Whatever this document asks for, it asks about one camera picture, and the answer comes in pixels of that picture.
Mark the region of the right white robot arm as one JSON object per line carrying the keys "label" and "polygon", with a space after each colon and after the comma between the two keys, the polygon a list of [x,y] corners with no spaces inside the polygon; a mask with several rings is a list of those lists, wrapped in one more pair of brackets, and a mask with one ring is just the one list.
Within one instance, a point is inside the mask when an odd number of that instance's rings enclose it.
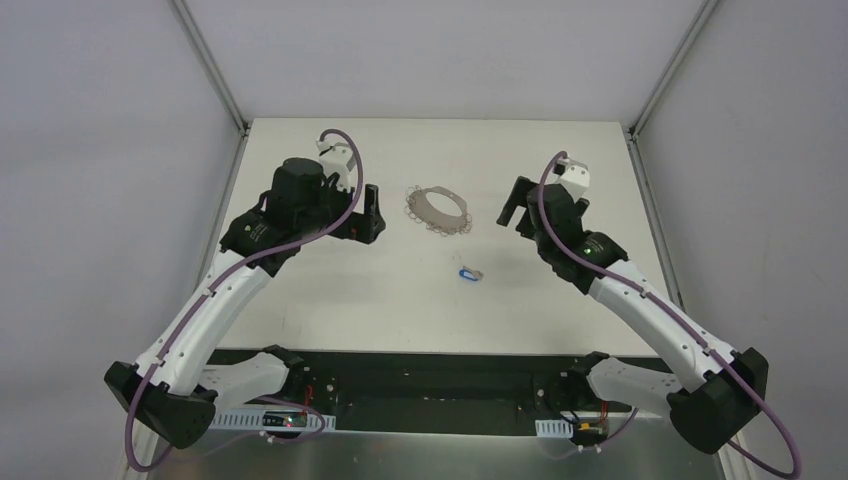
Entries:
{"label": "right white robot arm", "polygon": [[589,206],[561,184],[541,186],[520,176],[497,219],[506,226],[524,208],[516,230],[532,240],[543,262],[617,315],[669,368],[660,374],[601,352],[567,372],[569,400],[583,410],[605,401],[628,404],[671,421],[696,450],[713,454],[761,411],[769,363],[755,348],[718,339],[657,294],[626,251],[602,232],[586,230]]}

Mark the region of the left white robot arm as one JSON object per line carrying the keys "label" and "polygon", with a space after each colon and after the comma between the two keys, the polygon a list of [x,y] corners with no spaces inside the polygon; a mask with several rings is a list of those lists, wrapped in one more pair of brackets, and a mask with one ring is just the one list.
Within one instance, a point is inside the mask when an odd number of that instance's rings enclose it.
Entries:
{"label": "left white robot arm", "polygon": [[104,380],[128,413],[170,446],[185,449],[217,414],[265,395],[297,402],[304,363],[272,345],[237,364],[208,362],[241,311],[306,244],[325,235],[370,244],[384,229],[378,189],[358,157],[289,158],[270,189],[235,217],[206,279],[163,334],[132,363],[114,362]]}

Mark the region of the blue tagged key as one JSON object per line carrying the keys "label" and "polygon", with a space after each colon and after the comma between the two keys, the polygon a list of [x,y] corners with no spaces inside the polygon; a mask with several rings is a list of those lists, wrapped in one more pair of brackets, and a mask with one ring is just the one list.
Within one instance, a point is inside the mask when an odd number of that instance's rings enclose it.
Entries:
{"label": "blue tagged key", "polygon": [[467,267],[461,268],[458,271],[458,275],[460,278],[470,282],[478,282],[483,278],[483,273],[481,271],[470,269]]}

